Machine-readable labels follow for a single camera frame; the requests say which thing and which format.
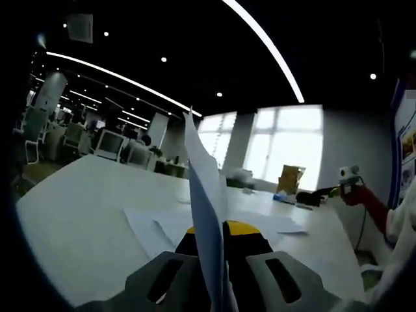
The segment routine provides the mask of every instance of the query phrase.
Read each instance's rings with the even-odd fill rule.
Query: bright window
[[[277,183],[284,164],[306,167],[299,188],[315,190],[322,158],[322,107],[261,109],[255,117],[244,169]]]
[[[226,159],[236,112],[205,117],[198,128],[198,134],[208,154],[213,156],[222,168]]]

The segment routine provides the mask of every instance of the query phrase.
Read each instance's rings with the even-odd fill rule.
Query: table surface
[[[341,298],[364,301],[357,259],[335,211],[272,201],[272,194],[227,188],[230,209],[291,217],[308,235],[286,235],[272,246],[319,273]],[[122,291],[125,279],[149,258],[122,211],[183,211],[189,181],[87,155],[32,188],[17,203],[32,252],[49,280],[78,306]]]

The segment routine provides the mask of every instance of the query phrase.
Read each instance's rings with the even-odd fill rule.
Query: recessed ceiling light
[[[101,71],[103,73],[107,73],[109,75],[112,75],[113,77],[116,77],[116,78],[119,78],[121,80],[124,80],[127,83],[131,83],[132,85],[135,85],[135,86],[137,86],[137,87],[139,87],[139,88],[141,88],[143,90],[146,90],[146,91],[148,91],[148,92],[150,92],[150,93],[152,93],[152,94],[154,94],[156,96],[159,96],[160,98],[163,98],[163,99],[169,101],[170,103],[175,104],[176,106],[179,106],[182,109],[185,109],[188,112],[190,111],[190,108],[187,107],[187,106],[185,106],[184,104],[182,104],[182,103],[180,103],[178,101],[175,101],[174,99],[172,99],[172,98],[170,98],[170,97],[168,97],[168,96],[166,96],[164,94],[161,94],[160,92],[158,92],[158,91],[156,91],[156,90],[154,90],[152,88],[149,88],[148,86],[144,86],[143,84],[137,83],[136,81],[133,81],[133,80],[131,80],[129,78],[126,78],[124,76],[121,76],[121,75],[119,75],[117,73],[114,73],[113,71],[106,70],[105,68],[102,68],[102,67],[99,67],[97,65],[94,65],[94,64],[85,62],[83,60],[79,60],[79,59],[74,58],[74,57],[69,57],[67,55],[62,55],[62,54],[58,54],[58,53],[54,53],[54,52],[46,52],[46,55],[50,55],[52,57],[60,57],[62,59],[66,59],[66,60],[71,60],[72,62],[76,62],[76,63],[82,64],[82,65],[91,67],[91,68],[93,68],[95,70],[99,70],[99,71]],[[202,117],[202,115],[200,113],[196,112],[195,110],[192,110],[192,113],[194,115],[198,116],[198,117]]]

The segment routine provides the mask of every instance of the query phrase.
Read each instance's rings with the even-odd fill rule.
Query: computer monitor
[[[97,120],[97,124],[96,124],[96,129],[105,127],[105,122],[103,122],[102,120]]]
[[[123,137],[108,131],[103,132],[103,138],[99,145],[99,149],[109,153],[117,154],[123,144]]]

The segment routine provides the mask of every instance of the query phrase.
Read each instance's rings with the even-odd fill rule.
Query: black ceiling
[[[279,49],[306,104],[355,111],[388,108],[411,49],[414,20],[406,11],[358,12],[278,2],[239,0]],[[264,43],[221,0],[74,3],[44,23],[48,51],[123,75],[193,106],[203,116],[299,104]],[[69,39],[62,24],[74,12],[94,14],[93,44]],[[184,111],[106,73],[45,56],[41,48],[33,66],[44,77],[60,68],[69,80],[68,90],[100,101],[109,96],[127,109],[135,107],[139,116],[151,116],[155,108],[135,97],[178,116]],[[370,79],[371,73],[376,80]]]

